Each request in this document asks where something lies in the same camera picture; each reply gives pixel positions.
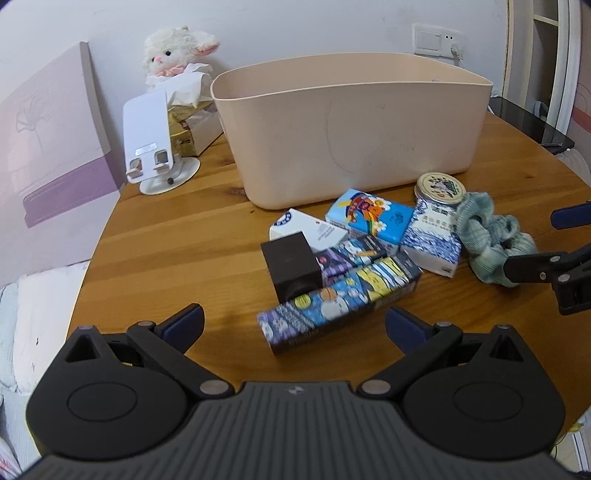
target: white shelf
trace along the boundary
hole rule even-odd
[[[560,54],[564,55],[568,50],[568,60],[566,66],[566,78],[564,80],[564,90],[558,113],[556,128],[558,131],[566,134],[570,123],[570,115],[573,111],[574,96],[576,94],[577,82],[579,79],[579,62],[581,58],[581,2],[579,0],[569,0],[569,45],[560,49]]]
[[[534,22],[530,81],[525,109],[534,112],[536,101],[550,106],[558,54],[558,28],[545,22]]]
[[[532,0],[534,13],[558,21],[558,0]]]
[[[547,23],[548,25],[554,25],[555,27],[558,27],[558,20],[553,20],[552,18],[542,17],[541,15],[534,14],[534,20],[537,20],[538,22],[544,22],[544,23]]]

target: cartoon packaging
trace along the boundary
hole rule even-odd
[[[412,215],[406,205],[349,189],[330,207],[326,221],[346,229],[351,237],[373,235],[393,255]]]
[[[301,295],[258,315],[273,353],[341,326],[414,291],[421,270],[404,252],[350,271],[330,287]]]
[[[315,254],[325,287],[343,278],[349,270],[369,265],[386,255],[385,248],[372,235],[347,240]]]

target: jar lid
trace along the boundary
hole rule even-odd
[[[414,193],[427,200],[457,205],[464,198],[466,188],[450,175],[431,171],[419,177]]]

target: blue and white box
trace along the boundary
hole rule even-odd
[[[394,255],[412,215],[406,205],[349,189],[332,204],[326,221],[347,229],[351,238],[373,235],[388,255]]]
[[[419,267],[452,278],[460,261],[462,243],[455,233],[456,205],[419,197],[401,249]]]

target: beige plastic storage bin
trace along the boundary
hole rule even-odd
[[[466,170],[491,89],[435,60],[342,53],[230,70],[212,96],[246,195],[282,209]]]

